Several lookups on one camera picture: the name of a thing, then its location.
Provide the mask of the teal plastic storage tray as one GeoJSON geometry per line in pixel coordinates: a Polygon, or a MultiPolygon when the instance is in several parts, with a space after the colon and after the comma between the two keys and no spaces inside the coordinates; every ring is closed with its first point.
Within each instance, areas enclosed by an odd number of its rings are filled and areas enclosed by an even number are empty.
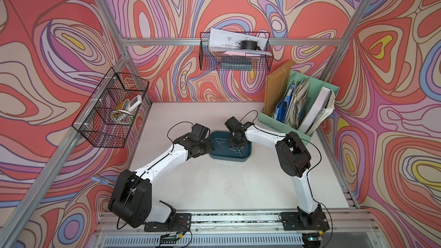
{"type": "Polygon", "coordinates": [[[214,131],[210,134],[210,140],[214,151],[209,153],[210,157],[216,160],[245,162],[252,154],[252,145],[249,142],[245,146],[231,147],[229,143],[230,132],[214,131]]]}

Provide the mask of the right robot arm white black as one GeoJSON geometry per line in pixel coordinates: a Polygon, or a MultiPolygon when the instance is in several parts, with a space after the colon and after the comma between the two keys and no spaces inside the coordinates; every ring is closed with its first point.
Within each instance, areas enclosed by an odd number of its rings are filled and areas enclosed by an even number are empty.
{"type": "Polygon", "coordinates": [[[231,147],[241,147],[256,142],[276,152],[279,165],[291,177],[297,195],[296,217],[293,221],[286,219],[287,224],[306,230],[330,229],[329,220],[323,213],[320,203],[315,200],[310,186],[311,155],[298,134],[270,132],[252,122],[242,124],[235,117],[229,118],[225,126],[231,133],[229,137],[231,147]]]}

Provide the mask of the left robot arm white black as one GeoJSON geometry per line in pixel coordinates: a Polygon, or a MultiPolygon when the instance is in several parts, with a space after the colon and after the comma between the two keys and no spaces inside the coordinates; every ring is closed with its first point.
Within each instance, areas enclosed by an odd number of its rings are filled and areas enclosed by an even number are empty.
{"type": "Polygon", "coordinates": [[[176,220],[176,209],[170,204],[153,201],[156,183],[191,158],[214,151],[210,129],[192,124],[191,131],[171,142],[171,146],[149,164],[122,171],[114,186],[108,211],[130,227],[161,224],[170,227],[176,220]]]}

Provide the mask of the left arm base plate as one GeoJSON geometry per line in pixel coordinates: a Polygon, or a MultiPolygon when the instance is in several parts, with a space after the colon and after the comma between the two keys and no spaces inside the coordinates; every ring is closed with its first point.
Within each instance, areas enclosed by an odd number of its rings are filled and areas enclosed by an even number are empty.
{"type": "Polygon", "coordinates": [[[144,231],[147,233],[187,231],[191,228],[191,221],[191,213],[177,213],[169,217],[165,223],[146,223],[144,226],[144,231]]]}

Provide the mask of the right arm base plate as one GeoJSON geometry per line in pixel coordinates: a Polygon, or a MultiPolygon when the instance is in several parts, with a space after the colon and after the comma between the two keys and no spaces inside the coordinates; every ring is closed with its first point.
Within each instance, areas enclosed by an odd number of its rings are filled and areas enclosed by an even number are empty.
{"type": "Polygon", "coordinates": [[[306,214],[301,212],[282,212],[279,215],[285,231],[322,231],[330,229],[326,215],[321,212],[306,214]]]}

